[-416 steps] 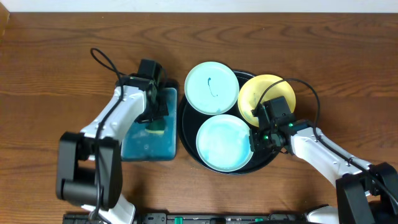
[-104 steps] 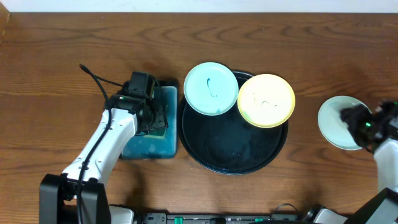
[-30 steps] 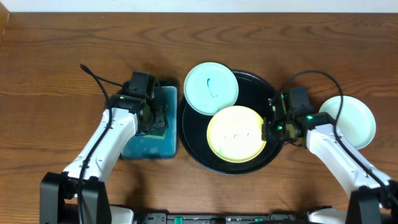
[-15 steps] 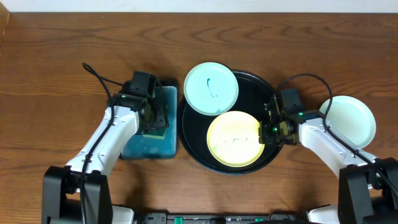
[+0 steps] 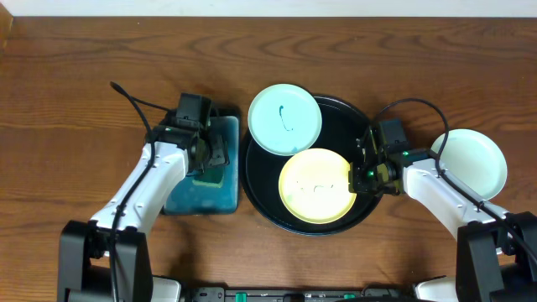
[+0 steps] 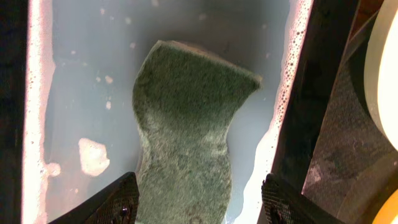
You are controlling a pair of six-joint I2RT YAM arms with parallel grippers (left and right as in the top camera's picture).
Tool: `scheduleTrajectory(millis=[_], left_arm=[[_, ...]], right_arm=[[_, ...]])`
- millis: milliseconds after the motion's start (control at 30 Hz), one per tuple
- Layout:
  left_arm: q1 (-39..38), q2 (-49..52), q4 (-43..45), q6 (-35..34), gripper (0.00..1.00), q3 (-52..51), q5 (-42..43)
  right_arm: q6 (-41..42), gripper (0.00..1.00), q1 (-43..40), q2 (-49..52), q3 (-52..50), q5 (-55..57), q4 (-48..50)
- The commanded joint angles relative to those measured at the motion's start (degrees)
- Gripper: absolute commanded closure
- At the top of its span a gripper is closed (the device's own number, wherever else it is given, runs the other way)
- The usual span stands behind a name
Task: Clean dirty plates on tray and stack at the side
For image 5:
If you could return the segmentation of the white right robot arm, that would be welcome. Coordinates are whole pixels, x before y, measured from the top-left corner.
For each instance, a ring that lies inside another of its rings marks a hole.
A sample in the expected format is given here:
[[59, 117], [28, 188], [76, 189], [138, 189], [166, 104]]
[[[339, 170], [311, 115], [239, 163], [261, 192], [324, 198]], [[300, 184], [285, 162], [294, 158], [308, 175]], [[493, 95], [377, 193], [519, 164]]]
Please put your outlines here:
[[373, 196], [405, 194], [456, 239], [456, 275], [414, 286], [418, 301], [534, 301], [536, 216], [484, 200], [449, 173], [436, 153], [407, 143], [358, 141], [349, 189]]

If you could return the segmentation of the mint plate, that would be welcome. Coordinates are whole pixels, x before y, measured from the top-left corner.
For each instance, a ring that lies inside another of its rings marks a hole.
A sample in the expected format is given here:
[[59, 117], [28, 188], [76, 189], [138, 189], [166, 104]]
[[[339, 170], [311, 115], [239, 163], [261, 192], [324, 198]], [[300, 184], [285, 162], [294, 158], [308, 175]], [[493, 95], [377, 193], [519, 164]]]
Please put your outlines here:
[[260, 91], [248, 109], [248, 130], [265, 151], [292, 156], [310, 148], [322, 128], [320, 106], [305, 89], [276, 84]]
[[492, 139], [471, 129], [449, 132], [441, 161], [486, 200], [498, 195], [507, 181], [508, 166], [501, 149]]

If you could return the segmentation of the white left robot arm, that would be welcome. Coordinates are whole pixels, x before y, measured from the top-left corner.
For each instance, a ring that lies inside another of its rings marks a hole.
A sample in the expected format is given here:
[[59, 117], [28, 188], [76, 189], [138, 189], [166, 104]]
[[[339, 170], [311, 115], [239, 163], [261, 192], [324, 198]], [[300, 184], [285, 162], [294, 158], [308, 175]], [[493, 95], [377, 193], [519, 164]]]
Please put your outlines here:
[[159, 214], [231, 214], [238, 206], [240, 119], [186, 117], [154, 127], [132, 173], [87, 222], [60, 234], [59, 301], [178, 301], [180, 282], [153, 274], [148, 237]]

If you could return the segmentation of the yellow plate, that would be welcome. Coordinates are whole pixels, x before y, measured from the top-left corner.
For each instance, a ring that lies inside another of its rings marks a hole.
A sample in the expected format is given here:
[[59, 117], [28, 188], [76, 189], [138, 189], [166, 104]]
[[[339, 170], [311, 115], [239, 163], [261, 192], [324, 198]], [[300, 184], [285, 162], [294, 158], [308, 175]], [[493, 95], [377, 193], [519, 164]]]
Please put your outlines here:
[[310, 148], [292, 156], [279, 175], [284, 207], [301, 221], [320, 225], [343, 218], [357, 195], [348, 189], [350, 164], [325, 148]]

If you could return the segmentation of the mint plate top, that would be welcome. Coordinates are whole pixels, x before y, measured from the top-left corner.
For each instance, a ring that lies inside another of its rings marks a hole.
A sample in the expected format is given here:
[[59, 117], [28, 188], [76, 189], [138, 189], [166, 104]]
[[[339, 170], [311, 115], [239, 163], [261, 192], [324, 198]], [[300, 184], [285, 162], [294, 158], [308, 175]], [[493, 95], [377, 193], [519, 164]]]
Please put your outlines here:
[[322, 128], [320, 106], [305, 89], [276, 84], [260, 91], [248, 109], [248, 130], [265, 151], [292, 156], [310, 148]]

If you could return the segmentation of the green yellow scrub sponge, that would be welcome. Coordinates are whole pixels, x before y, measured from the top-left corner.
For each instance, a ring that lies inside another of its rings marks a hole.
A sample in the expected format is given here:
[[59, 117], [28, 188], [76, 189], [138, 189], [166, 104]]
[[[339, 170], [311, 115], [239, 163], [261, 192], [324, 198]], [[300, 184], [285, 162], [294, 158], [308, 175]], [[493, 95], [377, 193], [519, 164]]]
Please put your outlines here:
[[213, 167], [206, 169], [203, 174], [198, 174], [192, 180], [197, 186], [206, 186], [211, 188], [221, 188], [223, 186], [224, 168]]

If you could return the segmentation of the mint plate bottom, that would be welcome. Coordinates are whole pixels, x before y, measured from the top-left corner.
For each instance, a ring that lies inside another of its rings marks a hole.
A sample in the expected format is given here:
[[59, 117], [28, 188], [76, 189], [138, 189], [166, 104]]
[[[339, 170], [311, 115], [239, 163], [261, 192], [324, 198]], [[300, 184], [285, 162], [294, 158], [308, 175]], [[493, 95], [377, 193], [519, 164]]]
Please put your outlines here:
[[501, 149], [492, 139], [471, 129], [449, 132], [441, 161], [486, 200], [498, 195], [507, 181], [508, 166]]

